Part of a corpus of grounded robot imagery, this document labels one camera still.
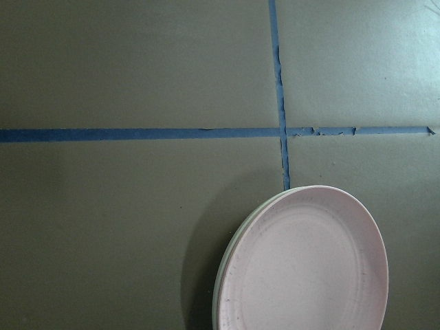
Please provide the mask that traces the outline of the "cream plate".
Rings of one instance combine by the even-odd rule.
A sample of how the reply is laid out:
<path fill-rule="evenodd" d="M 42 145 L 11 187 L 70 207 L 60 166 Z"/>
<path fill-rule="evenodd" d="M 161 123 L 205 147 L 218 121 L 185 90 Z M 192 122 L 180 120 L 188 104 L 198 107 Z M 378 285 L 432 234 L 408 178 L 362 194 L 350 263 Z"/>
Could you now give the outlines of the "cream plate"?
<path fill-rule="evenodd" d="M 246 228 L 251 224 L 251 222 L 254 220 L 255 217 L 259 216 L 262 211 L 267 207 L 267 205 L 271 204 L 273 201 L 281 198 L 283 195 L 286 195 L 287 193 L 291 193 L 295 190 L 300 190 L 300 187 L 291 188 L 288 190 L 285 190 L 283 192 L 278 193 L 277 195 L 274 195 L 273 197 L 270 197 L 267 201 L 264 201 L 262 204 L 260 204 L 255 210 L 253 210 L 241 223 L 241 225 L 238 227 L 238 229 L 233 234 L 232 238 L 230 239 L 230 242 L 225 249 L 225 252 L 222 256 L 219 269 L 217 271 L 217 275 L 215 278 L 214 283 L 214 289 L 212 291 L 212 309 L 211 309 L 211 316 L 212 316 L 212 329 L 218 330 L 218 308 L 219 308 L 219 299 L 220 299 L 220 293 L 221 293 L 221 286 L 223 277 L 225 276 L 225 271 L 228 266 L 228 262 L 230 260 L 230 256 L 233 253 L 235 246 L 237 242 L 240 240 L 243 232 L 246 230 Z"/>

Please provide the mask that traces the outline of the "pink plate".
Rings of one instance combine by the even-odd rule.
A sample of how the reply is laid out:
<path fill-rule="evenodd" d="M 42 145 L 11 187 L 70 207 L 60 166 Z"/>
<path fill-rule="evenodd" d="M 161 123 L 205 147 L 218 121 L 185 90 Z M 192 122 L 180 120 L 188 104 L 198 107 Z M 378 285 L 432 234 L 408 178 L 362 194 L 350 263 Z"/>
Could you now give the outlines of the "pink plate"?
<path fill-rule="evenodd" d="M 331 186 L 273 201 L 243 232 L 223 277 L 219 329 L 380 329 L 388 260 L 365 206 Z"/>

